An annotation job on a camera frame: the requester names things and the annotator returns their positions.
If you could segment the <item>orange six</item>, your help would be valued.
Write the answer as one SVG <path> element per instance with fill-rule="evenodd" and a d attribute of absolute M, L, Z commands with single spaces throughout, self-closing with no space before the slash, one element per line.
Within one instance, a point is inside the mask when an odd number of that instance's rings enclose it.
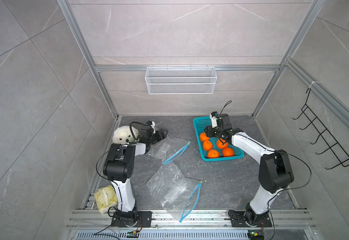
<path fill-rule="evenodd" d="M 223 140 L 223 139 L 218 139 L 216 141 L 216 146 L 217 146 L 218 149 L 223 150 L 223 149 L 228 147 L 228 142 Z"/>

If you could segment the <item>orange one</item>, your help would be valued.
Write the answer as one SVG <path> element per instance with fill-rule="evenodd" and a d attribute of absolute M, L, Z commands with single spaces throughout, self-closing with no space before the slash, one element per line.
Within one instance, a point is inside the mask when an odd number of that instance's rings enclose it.
<path fill-rule="evenodd" d="M 221 152 L 222 152 L 222 155 L 223 155 L 224 158 L 235 156 L 234 150 L 229 148 L 229 147 L 222 149 Z"/>

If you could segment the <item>orange three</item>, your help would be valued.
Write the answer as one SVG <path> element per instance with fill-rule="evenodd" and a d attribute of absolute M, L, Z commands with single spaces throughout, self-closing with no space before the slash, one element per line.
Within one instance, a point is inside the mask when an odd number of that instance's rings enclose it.
<path fill-rule="evenodd" d="M 206 133 L 201 133 L 201 134 L 199 135 L 199 140 L 200 140 L 201 142 L 209 141 L 209 137 L 206 135 Z"/>

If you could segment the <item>orange four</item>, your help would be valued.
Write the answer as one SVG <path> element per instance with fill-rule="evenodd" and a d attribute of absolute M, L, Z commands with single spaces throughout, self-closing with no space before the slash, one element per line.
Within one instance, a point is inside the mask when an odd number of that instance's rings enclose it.
<path fill-rule="evenodd" d="M 211 141 L 209 141 L 209 140 L 207 140 L 207 141 L 203 141 L 202 142 L 202 149 L 204 150 L 204 151 L 210 151 L 210 150 L 212 150 L 213 149 L 213 144 L 212 144 L 212 142 Z"/>

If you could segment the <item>orange two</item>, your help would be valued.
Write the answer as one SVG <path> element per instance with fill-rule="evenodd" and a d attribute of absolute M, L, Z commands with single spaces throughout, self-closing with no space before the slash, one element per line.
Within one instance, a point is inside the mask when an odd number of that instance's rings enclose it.
<path fill-rule="evenodd" d="M 208 159 L 215 159 L 215 158 L 219 158 L 220 154 L 217 150 L 211 149 L 207 152 L 207 158 Z"/>

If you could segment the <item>clear zip-top bag blue seal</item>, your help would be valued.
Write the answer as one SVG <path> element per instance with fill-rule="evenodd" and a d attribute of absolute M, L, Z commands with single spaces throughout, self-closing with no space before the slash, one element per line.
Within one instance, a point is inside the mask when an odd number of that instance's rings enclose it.
<path fill-rule="evenodd" d="M 174 163 L 163 164 L 147 183 L 152 198 L 180 223 L 196 207 L 201 186 L 202 181 L 186 178 Z"/>

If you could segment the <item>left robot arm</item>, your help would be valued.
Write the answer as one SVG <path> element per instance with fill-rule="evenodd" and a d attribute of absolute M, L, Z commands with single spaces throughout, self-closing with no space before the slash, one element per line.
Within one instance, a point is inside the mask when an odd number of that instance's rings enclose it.
<path fill-rule="evenodd" d="M 109 151 L 103 166 L 104 177 L 115 189 L 118 206 L 116 217 L 132 224 L 138 220 L 136 200 L 133 196 L 131 176 L 134 170 L 135 157 L 148 153 L 151 145 L 164 140 L 168 130 L 156 129 L 154 122 L 142 124 L 141 129 L 121 126 L 114 131 Z"/>

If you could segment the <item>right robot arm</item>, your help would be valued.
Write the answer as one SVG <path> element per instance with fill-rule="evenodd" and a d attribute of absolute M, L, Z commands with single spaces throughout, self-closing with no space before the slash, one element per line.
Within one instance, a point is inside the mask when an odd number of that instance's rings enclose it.
<path fill-rule="evenodd" d="M 276 196 L 294 181 L 288 154 L 284 150 L 277 151 L 261 144 L 239 128 L 234 129 L 227 114 L 212 112 L 209 118 L 211 125 L 204 128 L 207 137 L 225 140 L 259 163 L 260 186 L 247 204 L 244 217 L 250 227 L 265 223 L 269 207 Z"/>

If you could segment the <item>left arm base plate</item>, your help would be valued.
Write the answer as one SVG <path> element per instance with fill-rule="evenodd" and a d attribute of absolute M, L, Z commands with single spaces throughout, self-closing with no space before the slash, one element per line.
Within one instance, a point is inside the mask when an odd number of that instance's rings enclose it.
<path fill-rule="evenodd" d="M 134 228 L 142 227 L 149 228 L 152 222 L 152 212 L 151 211 L 131 211 L 131 212 L 120 212 L 116 211 L 114 213 L 111 226 L 112 227 L 122 227 L 122 228 Z"/>

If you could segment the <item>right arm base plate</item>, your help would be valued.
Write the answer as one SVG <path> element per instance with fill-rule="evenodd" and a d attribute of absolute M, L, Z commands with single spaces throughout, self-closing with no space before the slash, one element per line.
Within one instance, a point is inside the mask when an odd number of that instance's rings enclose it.
<path fill-rule="evenodd" d="M 240 227 L 252 227 L 252 228 L 268 228 L 272 227 L 272 223 L 268 212 L 257 215 L 254 214 L 251 210 L 248 211 L 235 211 L 229 210 L 228 216 L 230 218 L 231 226 L 234 228 Z"/>

